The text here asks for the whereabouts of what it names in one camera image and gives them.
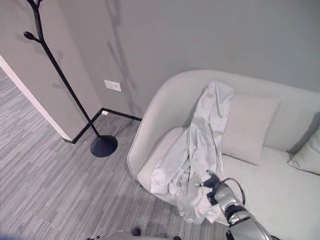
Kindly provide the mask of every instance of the coat rack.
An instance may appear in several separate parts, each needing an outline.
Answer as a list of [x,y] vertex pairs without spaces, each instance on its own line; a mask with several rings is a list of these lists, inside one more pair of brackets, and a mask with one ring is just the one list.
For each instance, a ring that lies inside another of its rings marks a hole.
[[55,70],[59,74],[61,80],[63,81],[64,85],[70,92],[71,96],[73,97],[75,103],[80,108],[81,112],[85,116],[86,120],[88,121],[90,127],[94,131],[96,135],[96,139],[92,142],[90,150],[91,153],[99,158],[103,158],[106,156],[111,155],[118,147],[118,141],[114,136],[111,135],[100,135],[95,128],[94,124],[92,123],[91,119],[89,118],[88,114],[86,113],[84,107],[81,105],[79,99],[77,98],[75,92],[71,88],[70,84],[68,83],[65,75],[63,74],[62,70],[60,69],[57,61],[55,60],[54,56],[52,55],[48,45],[46,44],[46,41],[44,39],[44,34],[42,31],[42,25],[41,25],[41,18],[39,13],[39,7],[42,0],[27,0],[27,2],[31,5],[33,13],[34,13],[34,20],[35,20],[35,26],[38,34],[38,38],[36,38],[31,32],[25,31],[23,35],[29,39],[36,41],[37,43],[40,43],[43,47],[46,55],[50,59],[51,63],[53,64]]

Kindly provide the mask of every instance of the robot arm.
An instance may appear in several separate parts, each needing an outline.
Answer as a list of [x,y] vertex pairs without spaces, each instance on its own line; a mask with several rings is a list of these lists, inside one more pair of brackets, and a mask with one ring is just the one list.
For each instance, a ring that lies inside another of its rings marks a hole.
[[214,192],[214,200],[228,222],[228,240],[272,240],[267,230],[246,210],[231,188],[222,183]]

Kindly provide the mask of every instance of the wall socket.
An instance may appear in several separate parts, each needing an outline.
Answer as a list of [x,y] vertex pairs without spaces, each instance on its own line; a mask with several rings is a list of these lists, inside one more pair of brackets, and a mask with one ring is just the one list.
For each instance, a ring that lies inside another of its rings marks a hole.
[[122,92],[119,82],[104,80],[104,84],[107,89],[115,90],[117,92]]

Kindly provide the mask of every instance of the sofa seat cushion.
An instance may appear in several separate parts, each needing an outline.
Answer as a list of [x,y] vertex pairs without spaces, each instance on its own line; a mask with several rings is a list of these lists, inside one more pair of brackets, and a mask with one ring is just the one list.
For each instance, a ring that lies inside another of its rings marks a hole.
[[[137,175],[146,190],[150,191],[157,161],[184,130],[183,127],[169,130],[154,146]],[[288,160],[287,152],[269,147],[262,148],[259,166],[224,155],[224,176],[239,181],[246,196],[245,206],[271,234],[283,240],[317,239],[320,236],[320,177],[292,168]],[[240,191],[232,182],[229,184],[240,199]],[[170,194],[156,196],[176,205]],[[227,224],[223,216],[217,222]]]

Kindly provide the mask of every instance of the white door frame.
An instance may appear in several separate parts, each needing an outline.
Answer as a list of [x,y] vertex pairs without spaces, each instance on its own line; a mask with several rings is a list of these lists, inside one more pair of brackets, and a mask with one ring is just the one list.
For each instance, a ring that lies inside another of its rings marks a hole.
[[14,82],[14,84],[20,89],[20,91],[26,96],[27,99],[32,103],[32,105],[44,116],[44,118],[51,124],[51,126],[61,135],[65,140],[71,141],[71,138],[63,131],[63,129],[56,123],[56,121],[50,116],[50,114],[45,110],[45,108],[38,102],[35,96],[29,91],[29,89],[24,85],[16,73],[12,70],[5,59],[0,55],[0,68],[3,69],[5,74]]

